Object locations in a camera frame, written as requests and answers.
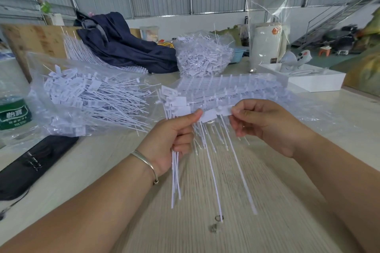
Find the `brown cardboard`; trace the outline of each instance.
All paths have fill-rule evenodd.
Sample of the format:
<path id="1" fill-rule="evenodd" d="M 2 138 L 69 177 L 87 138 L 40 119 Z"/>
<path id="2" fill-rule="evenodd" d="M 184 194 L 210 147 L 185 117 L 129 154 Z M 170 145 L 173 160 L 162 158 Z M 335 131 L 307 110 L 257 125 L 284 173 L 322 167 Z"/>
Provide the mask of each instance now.
<path id="1" fill-rule="evenodd" d="M 31 81 L 31 76 L 26 60 L 26 52 L 43 53 L 55 58 L 66 58 L 63 32 L 80 39 L 76 33 L 79 28 L 55 25 L 0 24 L 0 29 L 2 29 L 29 82 Z M 132 35 L 141 38 L 140 29 L 131 28 L 130 30 Z M 44 64 L 49 68 L 54 68 L 52 64 L 47 64 L 47 61 L 44 61 Z"/>

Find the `person's left hand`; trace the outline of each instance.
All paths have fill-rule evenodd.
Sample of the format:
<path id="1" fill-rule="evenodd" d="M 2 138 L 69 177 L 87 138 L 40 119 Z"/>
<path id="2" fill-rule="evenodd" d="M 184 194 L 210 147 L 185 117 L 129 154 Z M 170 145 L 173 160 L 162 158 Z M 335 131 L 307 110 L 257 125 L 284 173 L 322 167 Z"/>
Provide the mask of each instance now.
<path id="1" fill-rule="evenodd" d="M 153 165 L 157 176 L 171 167 L 171 149 L 179 152 L 180 158 L 191 151 L 194 138 L 192 124 L 201 116 L 202 110 L 198 109 L 189 115 L 161 120 L 137 147 L 136 150 Z"/>

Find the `green floor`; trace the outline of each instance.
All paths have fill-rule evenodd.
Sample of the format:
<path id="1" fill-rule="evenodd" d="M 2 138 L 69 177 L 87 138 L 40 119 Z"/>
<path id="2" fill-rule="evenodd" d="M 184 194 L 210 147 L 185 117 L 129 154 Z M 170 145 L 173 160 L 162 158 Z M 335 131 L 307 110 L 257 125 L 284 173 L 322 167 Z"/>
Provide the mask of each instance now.
<path id="1" fill-rule="evenodd" d="M 326 67 L 331 67 L 335 64 L 338 64 L 344 60 L 357 56 L 357 54 L 348 54 L 348 55 L 330 54 L 330 56 L 328 57 L 326 57 L 323 54 L 322 56 L 318 56 L 318 51 L 319 50 L 310 50 L 310 53 L 313 59 L 310 62 L 308 62 L 308 64 L 326 68 Z M 300 52 L 300 50 L 292 49 L 292 52 L 297 55 Z"/>

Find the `cardboard box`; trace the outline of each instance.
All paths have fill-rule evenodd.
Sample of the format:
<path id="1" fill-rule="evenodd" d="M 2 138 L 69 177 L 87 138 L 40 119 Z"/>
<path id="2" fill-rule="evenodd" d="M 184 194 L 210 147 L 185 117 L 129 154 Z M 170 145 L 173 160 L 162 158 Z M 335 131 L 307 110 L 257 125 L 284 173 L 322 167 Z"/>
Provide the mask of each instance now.
<path id="1" fill-rule="evenodd" d="M 0 24 L 10 48 L 27 80 L 31 82 L 26 52 L 47 54 L 54 58 L 66 58 L 63 32 L 80 39 L 76 33 L 81 27 L 55 25 Z M 131 28 L 131 34 L 141 38 L 140 29 Z"/>
<path id="2" fill-rule="evenodd" d="M 321 91 L 338 91 L 342 87 L 342 83 L 346 73 L 326 69 L 323 75 L 298 75 L 293 76 L 289 73 L 279 72 L 281 63 L 277 64 L 260 64 L 257 66 L 257 73 L 271 73 L 277 77 L 284 87 L 288 87 L 289 83 L 297 85 L 308 92 Z M 320 70 L 322 68 L 304 64 L 302 70 Z"/>

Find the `water bottle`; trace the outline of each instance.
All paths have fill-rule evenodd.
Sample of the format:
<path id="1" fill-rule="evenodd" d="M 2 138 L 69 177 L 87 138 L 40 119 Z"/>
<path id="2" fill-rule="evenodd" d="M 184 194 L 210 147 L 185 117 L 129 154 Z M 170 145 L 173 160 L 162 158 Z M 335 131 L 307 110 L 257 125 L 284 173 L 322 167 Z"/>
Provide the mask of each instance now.
<path id="1" fill-rule="evenodd" d="M 20 90 L 0 81 L 0 138 L 5 145 L 26 142 L 40 133 Z"/>

